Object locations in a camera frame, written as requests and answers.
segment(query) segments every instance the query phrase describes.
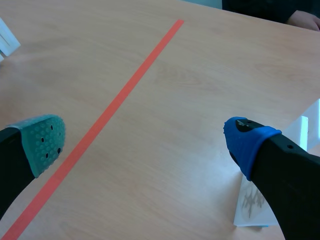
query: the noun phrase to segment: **floor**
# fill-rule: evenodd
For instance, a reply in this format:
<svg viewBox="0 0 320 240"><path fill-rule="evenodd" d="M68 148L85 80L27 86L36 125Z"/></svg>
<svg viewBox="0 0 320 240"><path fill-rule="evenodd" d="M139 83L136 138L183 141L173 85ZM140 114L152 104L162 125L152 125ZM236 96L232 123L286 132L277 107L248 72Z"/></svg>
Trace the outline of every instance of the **floor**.
<svg viewBox="0 0 320 240"><path fill-rule="evenodd" d="M222 9L222 0L184 0L186 2Z"/></svg>

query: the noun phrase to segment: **wooden table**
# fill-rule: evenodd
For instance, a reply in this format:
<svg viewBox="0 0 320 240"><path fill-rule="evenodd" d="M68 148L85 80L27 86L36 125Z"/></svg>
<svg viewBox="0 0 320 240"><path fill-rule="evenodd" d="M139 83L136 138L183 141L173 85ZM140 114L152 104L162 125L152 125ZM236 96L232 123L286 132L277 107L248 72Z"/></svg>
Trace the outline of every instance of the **wooden table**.
<svg viewBox="0 0 320 240"><path fill-rule="evenodd" d="M319 33L176 0L2 0L21 47L0 67L0 126L53 113L60 158L2 236L177 19L155 60L21 240L280 240L235 228L241 174L224 121L284 129L319 98Z"/></svg>

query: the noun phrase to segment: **dark clothing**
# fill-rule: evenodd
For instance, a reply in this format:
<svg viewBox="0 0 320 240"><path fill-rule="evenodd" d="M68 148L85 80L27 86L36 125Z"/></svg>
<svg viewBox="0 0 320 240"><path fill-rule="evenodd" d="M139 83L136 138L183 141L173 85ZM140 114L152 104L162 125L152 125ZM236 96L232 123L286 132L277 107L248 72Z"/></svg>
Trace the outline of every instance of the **dark clothing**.
<svg viewBox="0 0 320 240"><path fill-rule="evenodd" d="M286 23L297 10L317 15L319 0L222 0L227 11Z"/></svg>

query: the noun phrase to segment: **blue gripper pad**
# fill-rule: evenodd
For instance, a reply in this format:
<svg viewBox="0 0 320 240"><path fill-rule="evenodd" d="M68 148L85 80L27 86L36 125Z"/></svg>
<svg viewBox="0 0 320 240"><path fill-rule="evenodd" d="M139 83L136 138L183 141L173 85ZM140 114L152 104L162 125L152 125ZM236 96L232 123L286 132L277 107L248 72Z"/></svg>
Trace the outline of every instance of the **blue gripper pad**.
<svg viewBox="0 0 320 240"><path fill-rule="evenodd" d="M261 126L242 132L237 128L237 124L240 124L237 120L246 119L245 117L232 117L224 123L223 129L226 146L234 156L232 158L239 165L246 179L251 181L252 167L261 145L266 139L282 132L270 126Z"/></svg>
<svg viewBox="0 0 320 240"><path fill-rule="evenodd" d="M60 155L65 144L66 128L61 117L52 114L32 117L7 128L17 128L26 158L35 178Z"/></svg>

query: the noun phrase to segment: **red tape line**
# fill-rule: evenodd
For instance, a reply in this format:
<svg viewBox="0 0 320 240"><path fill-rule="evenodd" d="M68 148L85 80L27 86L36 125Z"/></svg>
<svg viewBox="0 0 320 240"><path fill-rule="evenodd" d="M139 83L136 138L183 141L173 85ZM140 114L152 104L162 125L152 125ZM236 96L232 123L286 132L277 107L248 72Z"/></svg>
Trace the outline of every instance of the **red tape line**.
<svg viewBox="0 0 320 240"><path fill-rule="evenodd" d="M164 35L161 41L153 49L150 55L144 60L142 65L137 69L129 81L124 85L118 95L112 100L110 105L104 110L97 121L92 125L89 131L84 135L80 142L75 146L69 156L49 178L46 184L37 193L34 199L29 203L1 240L16 240L27 226L31 223L34 217L38 214L41 208L45 205L51 195L59 187L61 182L65 179L67 174L71 171L74 165L78 162L80 157L88 149L96 136L101 132L104 126L109 122L111 117L115 114L121 104L125 101L127 96L131 93L134 87L138 84L140 79L144 76L152 63L156 60L162 50L174 37L179 28L184 24L183 20L177 20L170 30Z"/></svg>

